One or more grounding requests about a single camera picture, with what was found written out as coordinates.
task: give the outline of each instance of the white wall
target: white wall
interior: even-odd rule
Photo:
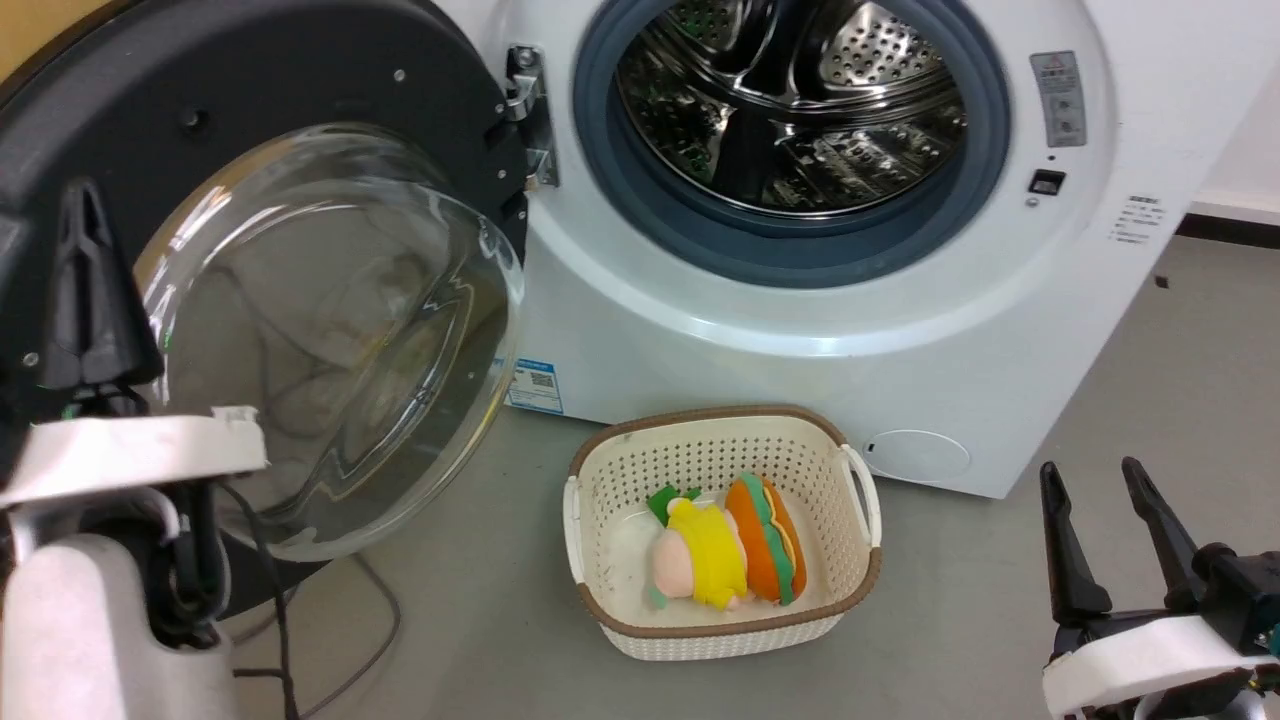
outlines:
[[[1192,213],[1280,225],[1280,68],[1196,200]]]

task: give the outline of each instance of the floor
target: floor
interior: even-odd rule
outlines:
[[[1176,238],[1156,274],[1169,288],[1139,295],[1041,451],[1062,469],[1117,609],[1164,594],[1120,478],[1124,455],[1146,462],[1197,542],[1277,547],[1280,252]],[[881,483],[883,574],[818,642],[644,664],[605,641],[564,561],[562,480],[596,429],[504,411],[462,477],[366,553],[399,597],[403,628],[317,717],[1047,716],[1039,676],[1053,624],[1030,471],[1004,501]],[[390,621],[351,561],[303,584],[289,618],[303,708],[355,671]],[[269,664],[274,643],[265,633],[237,664]],[[280,717],[274,680],[241,689],[248,717]]]

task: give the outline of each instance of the product label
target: product label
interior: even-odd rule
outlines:
[[[556,365],[525,360],[524,357],[516,360],[516,374],[507,391],[507,402],[512,407],[563,415],[564,405],[561,404],[559,398],[559,379],[556,377]]]
[[[1050,147],[1079,147],[1088,142],[1084,88],[1075,53],[1032,55],[1032,69],[1044,106],[1044,135]]]
[[[1116,222],[1111,224],[1111,240],[1130,245],[1146,245],[1161,234],[1160,228],[1167,217],[1169,214],[1158,197],[1130,195],[1120,208]]]

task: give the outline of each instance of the black baseboard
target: black baseboard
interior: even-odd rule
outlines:
[[[1267,225],[1263,223],[1188,214],[1183,218],[1183,224],[1178,225],[1178,234],[1230,242],[1233,245],[1280,250],[1280,225]]]

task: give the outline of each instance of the laundry basket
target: laundry basket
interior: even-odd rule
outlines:
[[[744,471],[773,480],[810,568],[788,606],[719,612],[691,600],[645,598],[649,548],[662,525],[645,500],[667,484],[724,497]],[[822,637],[870,592],[881,568],[879,501],[870,470],[831,423],[801,407],[676,413],[593,437],[564,484],[564,544],[586,609],[640,660],[707,660]]]

